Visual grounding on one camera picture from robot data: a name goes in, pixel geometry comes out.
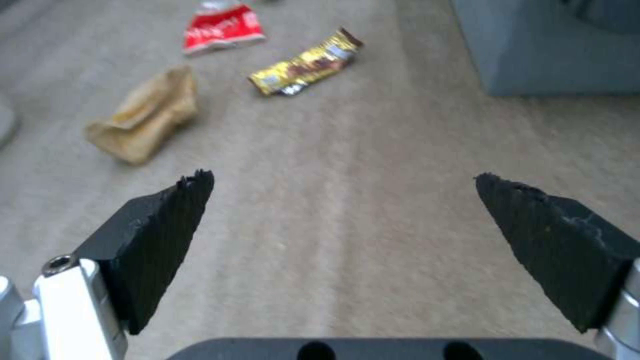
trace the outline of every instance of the gold wrapper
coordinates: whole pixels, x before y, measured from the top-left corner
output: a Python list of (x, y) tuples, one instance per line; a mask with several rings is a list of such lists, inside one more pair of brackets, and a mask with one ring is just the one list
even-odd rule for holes
[(254, 72), (249, 80), (264, 95), (275, 92), (295, 95), (307, 85), (342, 70), (361, 46), (361, 41), (345, 29), (339, 29), (321, 45), (291, 60)]

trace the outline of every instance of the floor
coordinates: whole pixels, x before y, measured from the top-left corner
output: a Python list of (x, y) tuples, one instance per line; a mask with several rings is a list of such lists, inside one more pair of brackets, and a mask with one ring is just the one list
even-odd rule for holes
[[(0, 274), (26, 296), (131, 197), (216, 174), (191, 250), (129, 359), (229, 336), (559, 338), (590, 346), (511, 255), (475, 193), (491, 171), (640, 237), (637, 97), (485, 95), (447, 0), (247, 0), (268, 40), (180, 53), (197, 0), (20, 0), (0, 15)], [(296, 97), (246, 80), (344, 26), (365, 42)], [(142, 167), (84, 125), (193, 66), (200, 114)]]

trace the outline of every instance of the black gripper pad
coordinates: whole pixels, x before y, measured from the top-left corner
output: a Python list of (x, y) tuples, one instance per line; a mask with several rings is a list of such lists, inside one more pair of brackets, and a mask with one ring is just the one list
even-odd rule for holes
[(518, 261), (580, 332), (600, 328), (640, 244), (576, 200), (493, 174), (476, 189)]
[(119, 319), (136, 335), (146, 326), (180, 267), (213, 190), (211, 171), (196, 171), (159, 193), (127, 201), (76, 249), (100, 272)]

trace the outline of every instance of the crumpled paper bag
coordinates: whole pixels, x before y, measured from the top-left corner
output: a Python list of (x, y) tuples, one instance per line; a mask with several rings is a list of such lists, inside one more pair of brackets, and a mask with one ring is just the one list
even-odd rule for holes
[(191, 67), (183, 65), (140, 85), (115, 115), (87, 125), (84, 134), (99, 149), (139, 165), (197, 111), (195, 79)]

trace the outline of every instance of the candy bar wrapper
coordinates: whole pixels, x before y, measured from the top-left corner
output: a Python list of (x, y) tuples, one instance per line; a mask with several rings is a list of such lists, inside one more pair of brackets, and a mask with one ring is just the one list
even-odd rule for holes
[(249, 80), (264, 94), (295, 95), (300, 90), (342, 70), (362, 47), (362, 42), (339, 29), (321, 45), (297, 57), (254, 72)]
[(229, 7), (210, 3), (203, 3), (209, 6), (196, 12), (184, 32), (184, 54), (235, 47), (265, 39), (258, 17), (249, 6), (235, 1)]

